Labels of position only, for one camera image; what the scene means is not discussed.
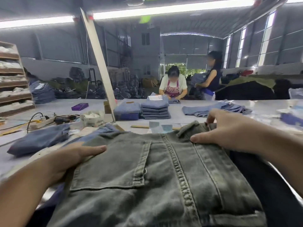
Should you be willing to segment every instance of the hand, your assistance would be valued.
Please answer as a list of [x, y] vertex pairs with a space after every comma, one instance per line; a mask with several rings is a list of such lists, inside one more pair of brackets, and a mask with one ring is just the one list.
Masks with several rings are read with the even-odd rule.
[[66, 170], [81, 163], [85, 157], [95, 156], [106, 151], [106, 146], [82, 146], [84, 142], [72, 143], [32, 162], [47, 167], [50, 183], [58, 182]]
[[215, 143], [226, 149], [255, 153], [262, 149], [267, 134], [276, 129], [242, 114], [224, 110], [210, 111], [207, 123], [217, 120], [217, 128], [191, 137], [193, 143]]

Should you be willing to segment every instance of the pile of clothes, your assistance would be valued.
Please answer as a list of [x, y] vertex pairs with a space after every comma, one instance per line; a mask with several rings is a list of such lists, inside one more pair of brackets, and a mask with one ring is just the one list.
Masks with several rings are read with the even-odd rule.
[[48, 83], [42, 83], [39, 80], [30, 82], [29, 90], [33, 95], [35, 104], [44, 104], [54, 101], [55, 93]]
[[211, 109], [222, 109], [229, 112], [249, 114], [252, 110], [246, 108], [245, 106], [240, 106], [237, 104], [229, 102], [218, 102], [214, 105], [204, 106], [204, 107], [182, 107], [184, 115], [194, 115], [196, 117], [207, 117]]
[[116, 120], [138, 120], [141, 113], [141, 105], [137, 102], [123, 101], [114, 109]]
[[144, 103], [141, 103], [141, 112], [144, 119], [170, 119], [168, 111], [169, 99], [164, 96], [162, 100], [150, 100], [148, 97]]

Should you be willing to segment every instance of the wooden shelf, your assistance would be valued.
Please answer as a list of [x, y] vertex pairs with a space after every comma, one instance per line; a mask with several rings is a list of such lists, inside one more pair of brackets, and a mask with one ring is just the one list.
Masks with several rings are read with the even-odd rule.
[[8, 96], [8, 97], [0, 98], [0, 103], [7, 103], [15, 100], [28, 99], [28, 98], [32, 98], [32, 95], [30, 93], [23, 95], [16, 95], [16, 96]]
[[22, 68], [0, 68], [0, 74], [2, 73], [19, 73], [24, 75]]
[[19, 60], [19, 55], [18, 54], [13, 54], [13, 53], [1, 53], [0, 52], [0, 59]]
[[18, 87], [28, 85], [27, 81], [8, 81], [8, 82], [0, 82], [1, 87]]
[[31, 109], [35, 109], [35, 105], [30, 105], [30, 106], [27, 106], [27, 107], [21, 107], [21, 108], [18, 108], [16, 110], [1, 112], [0, 117], [12, 116], [12, 115], [15, 115], [15, 114], [18, 114], [18, 113], [21, 113], [21, 112], [24, 112], [24, 111], [28, 111], [28, 110], [31, 110]]

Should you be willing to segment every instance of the floral apron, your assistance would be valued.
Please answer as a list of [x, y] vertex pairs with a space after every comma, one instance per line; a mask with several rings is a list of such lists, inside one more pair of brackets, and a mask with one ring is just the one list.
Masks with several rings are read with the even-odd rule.
[[167, 87], [165, 89], [165, 95], [170, 96], [171, 98], [176, 98], [177, 96], [180, 95], [180, 91], [179, 91], [179, 80], [177, 80], [177, 87], [171, 87], [169, 86], [170, 84], [170, 80], [167, 83]]

